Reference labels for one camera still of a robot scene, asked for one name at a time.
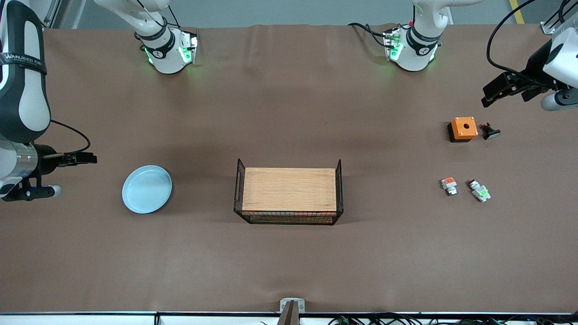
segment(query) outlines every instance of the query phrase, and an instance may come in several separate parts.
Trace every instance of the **wire basket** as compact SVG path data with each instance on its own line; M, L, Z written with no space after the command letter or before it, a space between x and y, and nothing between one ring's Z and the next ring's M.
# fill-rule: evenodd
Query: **wire basket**
M335 211L264 211L243 210L243 191L245 181L245 166L238 159L237 178L235 185L235 205L233 211L251 224L308 224L333 225L343 214L343 183L341 160L335 168Z

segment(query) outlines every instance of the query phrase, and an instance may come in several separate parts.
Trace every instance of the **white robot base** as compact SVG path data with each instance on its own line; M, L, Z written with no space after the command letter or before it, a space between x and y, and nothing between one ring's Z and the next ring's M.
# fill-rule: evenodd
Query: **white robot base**
M162 53L150 52L146 47L144 52L158 72L169 75L181 71L189 63L194 64L197 55L198 36L177 28L168 28L168 30L174 34L176 42L164 57L162 57Z
M414 49L409 47L404 40L409 29L396 28L390 33L383 35L383 42L385 45L390 45L393 48L386 47L386 58L388 61L393 61L400 68L407 71L423 70L428 63L434 59L435 51L438 49L436 45L432 50L424 47L422 50L427 51L426 55L418 55Z

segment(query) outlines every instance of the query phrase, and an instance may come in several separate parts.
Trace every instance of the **black strap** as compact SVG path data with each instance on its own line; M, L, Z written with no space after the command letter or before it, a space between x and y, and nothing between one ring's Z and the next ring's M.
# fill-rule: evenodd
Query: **black strap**
M155 58L165 58L166 54L173 49L173 47L175 46L175 35L173 33L171 33L171 38L169 38L169 41L164 44L161 47L157 47L156 49L152 48L152 47L148 47L145 46L145 48L147 49L147 51L149 52L149 54L151 54L153 57Z
M166 25L167 25L166 18L163 17L163 18L162 18L162 28L161 28L161 30L158 31L156 34L150 35L150 36L143 36L143 35L141 35L141 34L137 34L136 32L135 32L135 34L139 35L139 38L140 38L141 40L155 40L155 39L159 39L159 38L162 36L162 34L165 33L165 31L166 31Z
M41 60L26 54L0 53L0 65L17 64L21 68L31 69L46 74L46 64Z
M436 37L427 37L427 36L424 36L424 35L422 35L422 34L420 34L420 33L417 32L415 25L412 25L411 30L412 30L412 32L413 32L413 35L415 35L417 39L423 40L424 42L428 42L428 43L429 43L429 42L437 42L437 41L439 40L439 38L442 36L442 34L439 34L439 35L436 36Z
M433 40L433 42L436 42L436 43L431 43L428 45L422 44L419 41L415 40L413 38L412 31L407 32L406 39L407 39L407 45L409 45L412 49L414 49L418 56L422 57L422 56L428 55L429 52L431 52L436 47L436 45L438 44L436 41L439 39L439 36L437 38L435 38L435 40Z

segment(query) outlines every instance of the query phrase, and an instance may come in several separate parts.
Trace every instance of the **orange box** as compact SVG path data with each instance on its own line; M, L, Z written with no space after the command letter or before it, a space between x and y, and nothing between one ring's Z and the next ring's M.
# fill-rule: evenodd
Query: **orange box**
M456 117L447 125L452 142L468 142L477 137L476 120L472 116Z

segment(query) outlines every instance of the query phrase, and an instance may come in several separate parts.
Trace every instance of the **plate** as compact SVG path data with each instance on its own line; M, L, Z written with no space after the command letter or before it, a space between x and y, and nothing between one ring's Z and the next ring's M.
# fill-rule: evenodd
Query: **plate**
M165 205L172 189L171 176L163 167L143 166L128 175L124 182L124 205L136 213L152 213Z

